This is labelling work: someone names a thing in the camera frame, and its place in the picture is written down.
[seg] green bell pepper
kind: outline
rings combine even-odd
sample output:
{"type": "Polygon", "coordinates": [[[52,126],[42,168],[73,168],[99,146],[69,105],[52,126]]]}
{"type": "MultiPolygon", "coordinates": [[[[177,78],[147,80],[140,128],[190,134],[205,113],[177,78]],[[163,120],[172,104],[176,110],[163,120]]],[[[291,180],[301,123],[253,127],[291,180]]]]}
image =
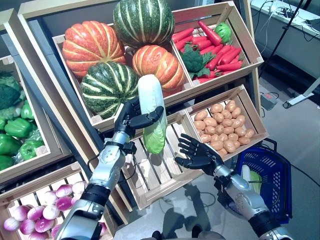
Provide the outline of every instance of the green bell pepper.
{"type": "Polygon", "coordinates": [[[23,119],[35,119],[34,114],[30,108],[29,102],[25,101],[21,110],[21,117],[23,119]]]}
{"type": "Polygon", "coordinates": [[[0,155],[15,156],[21,143],[7,134],[0,133],[0,155]]]}
{"type": "Polygon", "coordinates": [[[0,116],[0,130],[5,130],[5,125],[7,124],[7,119],[0,116]]]}
{"type": "Polygon", "coordinates": [[[0,171],[14,165],[14,160],[9,156],[0,155],[0,171]]]}
{"type": "Polygon", "coordinates": [[[17,138],[28,138],[32,134],[33,129],[36,126],[27,120],[18,117],[14,121],[8,121],[4,130],[7,134],[17,138]]]}
{"type": "Polygon", "coordinates": [[[45,145],[43,141],[28,140],[20,147],[20,153],[24,160],[34,158],[36,154],[36,148],[45,145]]]}

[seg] orange pumpkin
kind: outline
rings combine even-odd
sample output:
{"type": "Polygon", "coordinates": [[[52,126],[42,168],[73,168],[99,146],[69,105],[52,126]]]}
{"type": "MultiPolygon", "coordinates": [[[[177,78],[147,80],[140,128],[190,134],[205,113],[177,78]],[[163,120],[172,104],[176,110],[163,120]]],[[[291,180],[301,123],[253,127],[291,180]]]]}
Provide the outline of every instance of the orange pumpkin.
{"type": "Polygon", "coordinates": [[[116,32],[97,21],[76,23],[65,31],[62,54],[67,66],[78,77],[84,77],[89,67],[99,62],[125,63],[124,46],[116,32]]]}
{"type": "Polygon", "coordinates": [[[146,45],[133,56],[133,70],[140,76],[154,74],[164,97],[178,93],[184,85],[184,72],[178,59],[163,47],[146,45]]]}

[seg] blue shopping basket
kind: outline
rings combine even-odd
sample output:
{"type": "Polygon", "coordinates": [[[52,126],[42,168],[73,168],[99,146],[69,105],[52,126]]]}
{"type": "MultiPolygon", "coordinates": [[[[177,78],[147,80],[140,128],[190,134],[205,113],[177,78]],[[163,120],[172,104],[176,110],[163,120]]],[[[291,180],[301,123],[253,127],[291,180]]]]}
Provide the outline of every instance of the blue shopping basket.
{"type": "Polygon", "coordinates": [[[277,153],[277,142],[266,138],[274,145],[273,149],[262,142],[238,155],[235,171],[241,175],[243,165],[262,177],[260,195],[265,204],[281,223],[287,224],[292,218],[291,164],[277,153]]]}

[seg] floor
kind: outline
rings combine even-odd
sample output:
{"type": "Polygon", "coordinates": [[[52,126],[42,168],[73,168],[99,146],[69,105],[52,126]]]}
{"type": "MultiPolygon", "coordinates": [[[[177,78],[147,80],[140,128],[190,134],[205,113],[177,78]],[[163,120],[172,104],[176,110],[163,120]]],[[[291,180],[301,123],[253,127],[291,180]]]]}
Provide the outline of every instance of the floor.
{"type": "MultiPolygon", "coordinates": [[[[277,141],[278,152],[292,164],[320,182],[320,108],[305,100],[289,109],[282,103],[291,97],[290,89],[264,73],[260,91],[277,92],[277,105],[265,110],[262,119],[270,138],[277,141]]],[[[320,189],[305,175],[291,169],[292,215],[285,227],[296,240],[320,239],[320,189]]],[[[205,230],[220,233],[226,240],[256,240],[249,223],[224,209],[217,201],[213,178],[202,175],[142,211],[135,210],[135,220],[116,232],[115,240],[151,237],[159,230],[166,238],[191,237],[191,229],[200,224],[205,230]]]]}

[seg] green striped pumpkin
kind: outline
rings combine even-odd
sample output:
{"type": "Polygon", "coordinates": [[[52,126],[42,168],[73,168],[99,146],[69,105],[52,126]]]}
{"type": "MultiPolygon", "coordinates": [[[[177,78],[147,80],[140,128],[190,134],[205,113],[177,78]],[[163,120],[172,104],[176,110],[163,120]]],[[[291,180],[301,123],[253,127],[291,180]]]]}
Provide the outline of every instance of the green striped pumpkin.
{"type": "Polygon", "coordinates": [[[128,46],[163,45],[175,30],[166,0],[121,0],[113,10],[116,35],[128,46]]]}
{"type": "Polygon", "coordinates": [[[88,69],[81,82],[86,106],[103,119],[112,117],[120,104],[138,95],[139,77],[128,66],[99,62],[88,69]]]}

